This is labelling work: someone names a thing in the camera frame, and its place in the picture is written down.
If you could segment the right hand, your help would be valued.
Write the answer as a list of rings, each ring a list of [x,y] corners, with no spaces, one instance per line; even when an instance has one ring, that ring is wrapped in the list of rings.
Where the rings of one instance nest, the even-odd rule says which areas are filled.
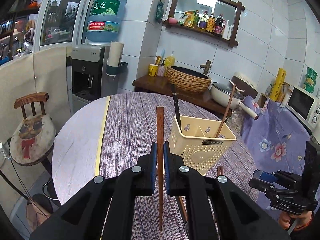
[[[301,229],[306,227],[313,219],[312,211],[304,211],[301,215],[293,215],[287,212],[282,212],[279,216],[279,225],[283,229],[288,229],[290,227],[291,220],[295,219],[297,221],[295,229]]]

